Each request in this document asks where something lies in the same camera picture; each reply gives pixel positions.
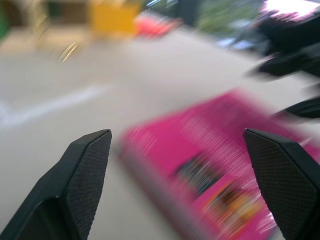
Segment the red object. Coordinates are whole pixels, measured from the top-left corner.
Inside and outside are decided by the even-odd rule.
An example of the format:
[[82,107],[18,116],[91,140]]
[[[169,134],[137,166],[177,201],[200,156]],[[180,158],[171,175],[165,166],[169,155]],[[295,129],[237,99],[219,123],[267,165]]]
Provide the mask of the red object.
[[172,20],[167,22],[159,22],[150,17],[142,17],[137,21],[137,35],[161,37],[181,24],[180,20]]

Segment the gray floor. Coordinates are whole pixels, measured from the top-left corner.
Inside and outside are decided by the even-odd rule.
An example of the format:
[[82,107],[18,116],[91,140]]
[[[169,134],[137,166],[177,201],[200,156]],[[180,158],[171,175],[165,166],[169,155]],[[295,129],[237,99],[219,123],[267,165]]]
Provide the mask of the gray floor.
[[[159,40],[96,43],[64,63],[43,52],[0,55],[0,231],[68,144],[111,129],[113,147],[140,121],[235,87],[280,110],[306,99],[304,75],[265,82],[258,61],[180,29]],[[299,128],[319,134],[315,123]],[[111,152],[91,240],[180,239]]]

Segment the printed image on box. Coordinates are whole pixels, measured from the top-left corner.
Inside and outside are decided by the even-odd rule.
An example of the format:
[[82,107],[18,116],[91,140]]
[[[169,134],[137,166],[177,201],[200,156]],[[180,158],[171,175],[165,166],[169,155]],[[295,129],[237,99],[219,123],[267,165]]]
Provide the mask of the printed image on box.
[[254,197],[230,183],[211,197],[203,212],[225,237],[234,239],[260,209]]
[[219,171],[207,161],[202,153],[181,166],[176,172],[176,176],[187,185],[188,190],[196,197],[203,194],[221,178]]

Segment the blurry background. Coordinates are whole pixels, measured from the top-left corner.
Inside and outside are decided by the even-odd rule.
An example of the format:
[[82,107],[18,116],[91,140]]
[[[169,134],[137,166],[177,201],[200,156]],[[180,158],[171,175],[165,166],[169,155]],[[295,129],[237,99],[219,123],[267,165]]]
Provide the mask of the blurry background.
[[[248,75],[257,66],[255,55],[218,47],[217,41],[235,37],[258,15],[259,0],[132,0],[142,11],[129,9],[129,17],[116,19],[96,9],[95,21],[88,9],[95,1],[43,2],[49,27],[42,48],[35,44],[42,35],[31,29],[33,1],[0,1],[0,231],[70,142],[111,129],[105,185],[89,239],[180,239],[118,166],[122,133],[236,87],[280,111],[310,97],[302,89],[317,81],[295,74],[263,84]],[[159,23],[182,18],[185,25],[154,37],[148,22],[147,34],[135,38],[133,19],[141,16]],[[130,37],[97,37],[114,26]],[[75,46],[80,50],[62,62]],[[320,134],[311,123],[303,127],[311,136]]]

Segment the yellow box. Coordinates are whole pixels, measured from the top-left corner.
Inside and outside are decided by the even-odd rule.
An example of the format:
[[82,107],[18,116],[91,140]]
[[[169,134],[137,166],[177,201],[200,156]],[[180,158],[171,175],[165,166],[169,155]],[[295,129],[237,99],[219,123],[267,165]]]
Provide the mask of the yellow box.
[[135,18],[139,14],[141,4],[124,3],[91,3],[91,29],[96,36],[123,35],[133,36],[136,33]]

